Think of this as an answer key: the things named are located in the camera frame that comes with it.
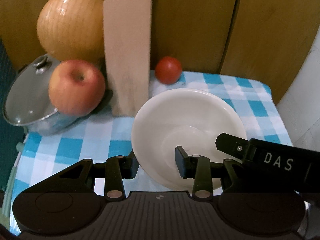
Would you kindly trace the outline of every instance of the white bowl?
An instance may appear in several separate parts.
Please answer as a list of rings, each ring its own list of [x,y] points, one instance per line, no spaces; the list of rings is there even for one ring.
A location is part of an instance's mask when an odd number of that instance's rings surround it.
[[[194,179],[180,177],[175,147],[181,145],[188,155],[203,155],[221,163],[232,158],[215,146],[223,132],[246,139],[244,126],[231,106],[201,90],[173,89],[151,98],[138,111],[131,132],[132,149],[155,181],[172,190],[191,192]],[[212,182],[214,189],[220,187],[220,179]]]

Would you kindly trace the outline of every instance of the tomato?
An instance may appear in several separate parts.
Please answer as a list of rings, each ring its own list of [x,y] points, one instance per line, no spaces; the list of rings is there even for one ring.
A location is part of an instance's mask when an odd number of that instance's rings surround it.
[[[166,85],[177,82],[181,76],[182,67],[180,61],[174,57],[163,57],[155,68],[155,76]]]

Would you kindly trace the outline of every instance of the red apple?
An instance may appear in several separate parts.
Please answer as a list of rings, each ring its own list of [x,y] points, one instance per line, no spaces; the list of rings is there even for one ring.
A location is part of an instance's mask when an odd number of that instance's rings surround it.
[[[100,103],[105,88],[104,76],[95,65],[84,60],[66,60],[51,75],[49,98],[59,112],[85,116]]]

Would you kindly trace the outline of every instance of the yellow onion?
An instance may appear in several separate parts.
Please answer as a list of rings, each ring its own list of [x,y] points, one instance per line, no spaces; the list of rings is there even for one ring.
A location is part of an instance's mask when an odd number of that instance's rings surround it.
[[[40,44],[60,61],[96,63],[104,56],[102,10],[103,0],[49,0],[37,22]]]

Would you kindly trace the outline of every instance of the cabinet door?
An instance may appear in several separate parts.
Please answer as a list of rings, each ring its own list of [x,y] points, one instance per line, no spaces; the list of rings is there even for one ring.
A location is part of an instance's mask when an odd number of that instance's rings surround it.
[[[36,23],[47,1],[0,0],[0,36],[16,70],[45,53],[37,38]]]
[[[239,0],[221,74],[259,80],[278,103],[320,23],[320,0]]]
[[[19,69],[44,53],[36,22],[48,0],[0,0],[0,35]],[[153,0],[151,65],[177,57],[185,70],[215,73],[235,0]]]
[[[216,73],[235,0],[153,0],[151,66],[163,56],[184,70]]]

